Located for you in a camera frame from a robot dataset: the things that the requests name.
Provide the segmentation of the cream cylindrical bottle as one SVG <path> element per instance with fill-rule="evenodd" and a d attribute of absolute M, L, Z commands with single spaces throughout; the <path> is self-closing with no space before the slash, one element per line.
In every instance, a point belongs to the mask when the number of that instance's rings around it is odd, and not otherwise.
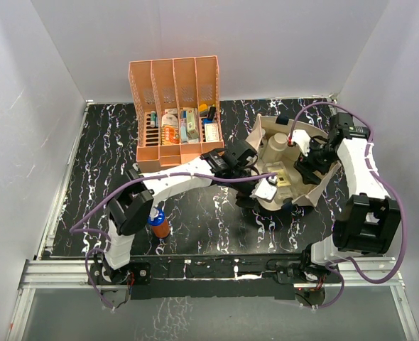
<path fill-rule="evenodd" d="M 264 149 L 261 160 L 263 163 L 275 163 L 282 161 L 288 148 L 288 135 L 278 132 L 272 135 Z"/>

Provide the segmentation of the tall clear square bottle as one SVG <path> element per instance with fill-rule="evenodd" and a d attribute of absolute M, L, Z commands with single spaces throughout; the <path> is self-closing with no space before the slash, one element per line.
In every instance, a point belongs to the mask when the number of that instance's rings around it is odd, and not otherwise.
<path fill-rule="evenodd" d="M 276 167 L 271 169 L 272 173 L 276 173 L 277 177 L 277 196 L 281 200 L 294 196 L 294 189 L 291 183 L 291 179 L 285 168 Z"/>

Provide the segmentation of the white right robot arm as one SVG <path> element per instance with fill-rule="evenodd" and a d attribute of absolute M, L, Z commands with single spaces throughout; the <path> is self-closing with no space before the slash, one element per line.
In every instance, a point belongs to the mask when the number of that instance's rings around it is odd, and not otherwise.
<path fill-rule="evenodd" d="M 332 234 L 308 245 L 302 253 L 300 276 L 313 282 L 323 275 L 324 266 L 333 261 L 385 254 L 401 223 L 401 210 L 379 180 L 371 153 L 370 129 L 355 125 L 351 114 L 339 112 L 330 119 L 327 137 L 310 136 L 295 129 L 290 133 L 289 144 L 300 149 L 294 168 L 304 184 L 321 184 L 317 176 L 327 174 L 330 166 L 338 162 L 349 189 L 349 199 L 334 221 Z"/>

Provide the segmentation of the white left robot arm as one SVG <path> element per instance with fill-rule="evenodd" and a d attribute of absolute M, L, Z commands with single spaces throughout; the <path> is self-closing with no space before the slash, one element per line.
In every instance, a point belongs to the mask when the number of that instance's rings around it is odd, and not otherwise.
<path fill-rule="evenodd" d="M 247 180 L 257 159 L 256 149 L 245 140 L 232 149 L 216 148 L 179 166 L 154 173 L 128 172 L 132 182 L 107 203 L 109 246 L 104 251 L 104 275 L 122 283 L 129 275 L 130 252 L 135 234 L 149 224 L 159 238 L 170 232 L 158 204 L 170 197 L 197 188 L 225 185 L 241 198 L 251 197 L 259 179 Z"/>

